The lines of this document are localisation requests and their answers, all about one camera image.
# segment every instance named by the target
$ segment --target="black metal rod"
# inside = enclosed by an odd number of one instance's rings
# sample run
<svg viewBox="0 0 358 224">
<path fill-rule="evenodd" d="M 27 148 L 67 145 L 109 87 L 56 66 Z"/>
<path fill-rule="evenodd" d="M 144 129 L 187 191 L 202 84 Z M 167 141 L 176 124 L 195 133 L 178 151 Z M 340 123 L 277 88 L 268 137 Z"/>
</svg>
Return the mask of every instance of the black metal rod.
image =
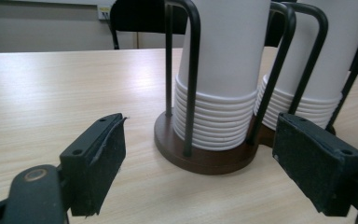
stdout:
<svg viewBox="0 0 358 224">
<path fill-rule="evenodd" d="M 172 6 L 165 5 L 165 116 L 172 116 Z"/>
<path fill-rule="evenodd" d="M 255 144 L 255 139 L 258 135 L 258 132 L 260 131 L 261 122 L 263 121 L 264 115 L 269 105 L 269 99 L 271 98 L 271 95 L 274 91 L 275 84 L 278 80 L 278 76 L 281 72 L 287 51 L 289 50 L 290 44 L 292 43 L 293 35 L 295 34 L 296 30 L 296 13 L 291 7 L 281 3 L 271 2 L 270 10 L 283 14 L 285 18 L 284 31 L 282 35 L 282 43 L 279 47 L 277 57 L 272 66 L 271 73 L 269 74 L 267 87 L 264 91 L 260 107 L 258 107 L 254 125 L 252 129 L 249 130 L 248 137 L 246 138 L 246 143 L 249 145 Z"/>
<path fill-rule="evenodd" d="M 304 13 L 313 16 L 319 24 L 319 32 L 316 36 L 315 42 L 313 44 L 312 51 L 308 58 L 308 62 L 305 66 L 303 75 L 298 83 L 295 96 L 293 97 L 292 103 L 289 107 L 289 114 L 295 114 L 298 108 L 298 105 L 301 101 L 301 97 L 304 93 L 304 90 L 307 88 L 308 81 L 310 80 L 310 75 L 312 74 L 313 67 L 316 64 L 316 61 L 319 58 L 319 54 L 322 51 L 324 46 L 324 41 L 327 36 L 328 31 L 328 20 L 325 14 L 317 7 L 300 4 L 300 3 L 285 3 L 287 6 L 292 7 L 295 12 Z"/>
<path fill-rule="evenodd" d="M 339 111 L 341 110 L 342 106 L 345 103 L 345 100 L 348 97 L 348 94 L 351 91 L 351 87 L 352 87 L 354 81 L 356 80 L 357 75 L 358 75 L 358 69 L 353 69 L 353 71 L 351 71 L 350 75 L 348 76 L 347 81 L 345 82 L 344 88 L 342 89 L 342 92 L 341 92 L 342 98 L 339 101 L 336 109 L 333 112 L 333 115 L 331 116 L 331 118 L 326 126 L 326 130 L 328 130 L 329 132 L 331 132 L 333 130 L 333 124 L 336 121 Z"/>
<path fill-rule="evenodd" d="M 194 113 L 196 106 L 197 76 L 199 70 L 201 30 L 200 14 L 197 11 L 197 7 L 190 0 L 165 0 L 165 4 L 175 7 L 182 7 L 186 11 L 191 25 L 190 56 L 187 84 L 185 146 L 183 152 L 184 156 L 190 157 L 193 139 Z"/>
<path fill-rule="evenodd" d="M 117 31 L 116 31 L 116 23 L 114 20 L 114 15 L 112 13 L 112 10 L 110 11 L 110 18 L 107 21 L 108 25 L 109 25 L 109 30 L 112 33 L 112 39 L 113 39 L 113 48 L 114 49 L 120 49 L 120 47 L 118 46 L 118 39 L 117 39 Z"/>
</svg>

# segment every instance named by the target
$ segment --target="wall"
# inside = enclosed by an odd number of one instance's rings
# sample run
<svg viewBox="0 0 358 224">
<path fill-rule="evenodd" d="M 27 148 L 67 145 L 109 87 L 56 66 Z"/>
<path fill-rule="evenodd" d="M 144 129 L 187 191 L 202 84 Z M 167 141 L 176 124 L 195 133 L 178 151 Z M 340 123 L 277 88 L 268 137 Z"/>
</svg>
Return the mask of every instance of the wall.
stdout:
<svg viewBox="0 0 358 224">
<path fill-rule="evenodd" d="M 67 3 L 78 5 L 111 5 L 116 0 L 5 0 L 16 2 Z"/>
<path fill-rule="evenodd" d="M 118 32 L 121 49 L 164 48 L 164 35 Z M 182 36 L 174 45 L 181 47 Z M 0 52 L 38 52 L 113 49 L 106 21 L 97 7 L 0 1 Z"/>
</svg>

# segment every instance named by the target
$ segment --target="power outlet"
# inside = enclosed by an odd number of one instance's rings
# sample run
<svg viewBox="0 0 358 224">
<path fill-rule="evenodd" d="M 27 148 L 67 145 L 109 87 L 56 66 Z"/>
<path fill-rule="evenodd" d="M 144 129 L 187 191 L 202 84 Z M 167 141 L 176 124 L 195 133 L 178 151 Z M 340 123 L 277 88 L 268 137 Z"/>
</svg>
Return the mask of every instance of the power outlet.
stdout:
<svg viewBox="0 0 358 224">
<path fill-rule="evenodd" d="M 110 6 L 97 6 L 98 20 L 108 21 L 110 20 Z"/>
</svg>

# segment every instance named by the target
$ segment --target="cup rim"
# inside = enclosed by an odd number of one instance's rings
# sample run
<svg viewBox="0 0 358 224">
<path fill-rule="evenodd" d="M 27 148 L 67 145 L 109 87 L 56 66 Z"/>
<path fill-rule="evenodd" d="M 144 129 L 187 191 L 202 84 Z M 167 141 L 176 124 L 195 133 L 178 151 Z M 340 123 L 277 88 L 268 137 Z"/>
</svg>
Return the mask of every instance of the cup rim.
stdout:
<svg viewBox="0 0 358 224">
<path fill-rule="evenodd" d="M 263 76 L 263 81 L 262 81 L 262 85 L 261 85 L 263 92 L 264 92 L 265 88 L 267 87 L 267 83 L 268 83 L 267 77 L 269 77 L 269 76 L 268 75 Z M 285 100 L 289 100 L 290 102 L 292 101 L 292 99 L 294 97 L 293 94 L 290 94 L 288 92 L 280 90 L 277 87 L 275 87 L 272 94 L 281 96 L 281 98 L 283 98 Z M 331 98 L 331 99 L 312 99 L 312 98 L 309 98 L 309 97 L 303 95 L 301 97 L 300 103 L 302 103 L 303 105 L 331 105 L 331 104 L 335 104 L 336 102 L 339 102 L 341 100 L 341 98 L 342 98 L 341 92 L 338 93 L 338 97 Z"/>
<path fill-rule="evenodd" d="M 201 129 L 194 129 L 194 133 L 197 133 L 197 134 L 200 134 L 200 135 L 203 135 L 203 136 L 206 136 L 206 137 L 212 137 L 212 138 L 232 138 L 232 137 L 237 137 L 238 135 L 241 135 L 241 134 L 246 134 L 247 133 L 247 128 L 246 127 L 249 127 L 249 123 L 247 124 L 247 126 L 244 127 L 244 129 L 238 129 L 237 131 L 235 132 L 227 132 L 227 133 L 208 133 L 208 132 L 205 132 Z"/>
<path fill-rule="evenodd" d="M 178 125 L 180 125 L 183 129 L 185 129 L 186 125 L 185 125 L 184 120 L 185 119 L 183 117 L 175 116 L 175 119 L 173 120 L 173 122 L 177 122 Z M 227 135 L 224 135 L 225 137 L 231 136 L 233 133 L 237 133 L 238 131 L 240 131 L 246 125 L 249 125 L 249 123 L 250 123 L 250 121 L 248 121 L 248 122 L 245 122 L 243 124 L 236 125 L 233 127 L 214 127 L 214 126 L 210 126 L 206 123 L 205 123 L 206 125 L 202 125 L 202 122 L 200 123 L 199 120 L 195 120 L 193 130 L 200 131 L 200 133 L 210 133 L 210 134 L 212 134 L 213 132 L 216 132 L 216 131 L 220 131 L 223 134 L 227 133 Z"/>
<path fill-rule="evenodd" d="M 202 130 L 205 130 L 207 132 L 210 132 L 211 129 L 220 129 L 224 131 L 236 131 L 238 130 L 241 125 L 245 125 L 247 122 L 250 121 L 251 115 L 253 111 L 249 111 L 248 114 L 246 114 L 246 117 L 249 117 L 248 119 L 238 120 L 238 121 L 225 121 L 225 122 L 219 122 L 219 121 L 211 121 L 211 120 L 205 120 L 205 119 L 199 119 L 194 118 L 194 124 L 199 126 Z M 181 120 L 182 123 L 186 123 L 186 114 L 183 113 L 183 111 L 176 111 L 174 110 L 174 113 L 181 113 L 176 114 L 175 116 Z"/>
<path fill-rule="evenodd" d="M 182 109 L 186 108 L 186 106 L 184 105 L 183 99 L 176 98 L 175 103 L 180 105 Z M 211 110 L 211 109 L 199 107 L 196 105 L 195 110 L 196 110 L 196 113 L 201 113 L 201 114 L 212 116 L 212 117 L 230 117 L 231 118 L 231 117 L 240 116 L 243 113 L 246 113 L 249 110 L 249 107 L 252 108 L 252 105 L 248 105 L 248 107 L 238 109 L 238 110 L 224 111 L 224 110 Z"/>
<path fill-rule="evenodd" d="M 182 133 L 182 131 L 178 130 L 175 125 L 173 125 L 173 129 L 182 140 L 185 139 L 184 133 Z M 201 140 L 193 138 L 192 145 L 193 145 L 193 147 L 198 147 L 200 149 L 205 149 L 205 150 L 223 151 L 223 150 L 229 150 L 229 149 L 239 146 L 243 142 L 244 139 L 245 139 L 245 137 L 241 137 L 235 141 L 211 144 L 209 142 L 205 142 L 205 141 L 201 141 Z"/>
<path fill-rule="evenodd" d="M 183 114 L 185 114 L 186 109 L 183 108 L 182 105 L 176 105 L 177 109 L 179 109 Z M 194 113 L 194 118 L 197 119 L 204 119 L 208 121 L 215 121 L 215 122 L 230 122 L 230 121 L 240 121 L 240 120 L 246 120 L 246 117 L 248 116 L 248 113 L 252 111 L 252 108 L 249 109 L 248 112 L 244 112 L 242 115 L 239 116 L 232 116 L 232 117 L 211 117 L 207 115 L 202 115 L 198 113 L 197 111 Z"/>
<path fill-rule="evenodd" d="M 176 88 L 179 89 L 181 92 L 187 92 L 187 87 L 180 81 L 179 77 L 176 76 Z M 206 102 L 216 102 L 220 103 L 222 105 L 224 104 L 238 104 L 242 102 L 247 102 L 255 97 L 257 94 L 257 90 L 254 90 L 250 92 L 248 95 L 240 96 L 240 97 L 222 97 L 222 96 L 215 96 L 215 95 L 209 95 L 202 92 L 197 91 L 196 92 L 196 99 L 199 99 L 200 101 L 206 101 Z"/>
<path fill-rule="evenodd" d="M 285 104 L 282 103 L 280 101 L 277 101 L 276 98 L 271 97 L 271 99 L 269 100 L 268 105 L 275 105 L 275 106 L 279 106 L 279 107 L 285 107 L 287 109 L 290 108 L 290 104 Z M 303 104 L 299 104 L 296 111 L 301 111 L 301 112 L 308 112 L 308 113 L 327 113 L 330 111 L 334 111 L 336 109 L 337 105 L 332 105 L 329 107 L 320 107 L 317 108 L 316 106 L 314 108 L 311 108 L 311 106 L 304 106 Z"/>
<path fill-rule="evenodd" d="M 275 131 L 276 130 L 276 124 L 272 124 L 269 120 L 262 120 L 261 121 L 262 124 L 266 125 L 268 128 L 270 128 L 271 130 Z"/>
<path fill-rule="evenodd" d="M 175 98 L 179 98 L 181 99 L 182 102 L 186 102 L 186 96 L 181 92 L 181 91 L 176 91 L 175 92 Z M 229 111 L 229 110 L 238 110 L 238 109 L 243 109 L 244 107 L 247 107 L 249 105 L 252 105 L 255 103 L 255 98 L 251 99 L 247 102 L 244 103 L 238 103 L 238 104 L 215 104 L 213 102 L 205 102 L 205 101 L 200 101 L 199 99 L 196 99 L 196 106 L 198 107 L 205 107 L 208 109 L 215 109 L 215 110 L 221 110 L 221 111 Z"/>
<path fill-rule="evenodd" d="M 276 95 L 274 93 L 272 93 L 271 95 L 271 98 L 269 100 L 270 103 L 274 103 L 276 105 L 288 105 L 287 108 L 290 107 L 290 104 L 292 103 L 292 100 L 290 99 L 286 99 L 286 98 L 283 98 L 281 97 L 280 95 Z M 304 110 L 312 110 L 312 109 L 315 109 L 317 111 L 320 111 L 320 110 L 330 110 L 332 108 L 336 108 L 337 105 L 339 104 L 339 101 L 336 101 L 330 105 L 311 105 L 311 104 L 307 104 L 307 103 L 304 103 L 301 99 L 300 103 L 298 104 L 298 108 L 297 109 L 304 109 Z"/>
<path fill-rule="evenodd" d="M 308 118 L 325 118 L 325 117 L 331 117 L 331 115 L 333 114 L 335 109 L 332 109 L 330 111 L 327 111 L 327 112 L 305 112 L 305 111 L 301 111 L 301 110 L 296 110 L 295 114 L 300 116 L 300 117 L 303 117 L 305 119 L 308 119 Z M 279 115 L 279 113 L 281 112 L 287 112 L 288 111 L 288 108 L 285 109 L 285 110 L 280 110 L 280 109 L 277 109 L 275 107 L 272 107 L 272 106 L 269 106 L 267 108 L 267 111 L 268 112 L 271 112 L 273 114 L 276 114 L 276 115 Z"/>
<path fill-rule="evenodd" d="M 193 133 L 193 137 L 196 139 L 199 139 L 201 141 L 207 141 L 210 143 L 222 143 L 222 142 L 230 142 L 230 141 L 237 140 L 238 138 L 245 136 L 246 133 L 247 133 L 247 130 L 244 129 L 244 130 L 242 130 L 242 132 L 240 132 L 236 135 L 229 136 L 229 137 L 208 136 L 208 135 L 202 135 L 202 134 L 197 134 L 197 133 Z"/>
</svg>

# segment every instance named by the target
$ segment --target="light wood grain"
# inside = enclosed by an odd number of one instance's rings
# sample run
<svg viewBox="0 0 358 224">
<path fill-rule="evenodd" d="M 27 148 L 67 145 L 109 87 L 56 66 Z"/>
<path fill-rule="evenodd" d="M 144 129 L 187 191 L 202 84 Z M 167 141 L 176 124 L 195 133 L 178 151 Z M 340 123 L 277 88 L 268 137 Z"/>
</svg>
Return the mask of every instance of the light wood grain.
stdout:
<svg viewBox="0 0 358 224">
<path fill-rule="evenodd" d="M 266 74 L 274 49 L 266 49 Z M 181 50 L 173 54 L 178 71 Z M 164 110 L 163 49 L 0 54 L 0 200 L 12 178 L 59 155 L 91 123 L 123 113 L 127 158 L 101 214 L 71 223 L 354 223 L 318 214 L 261 146 L 255 160 L 229 175 L 196 175 L 166 161 L 153 141 Z M 358 79 L 336 123 L 358 148 Z"/>
</svg>

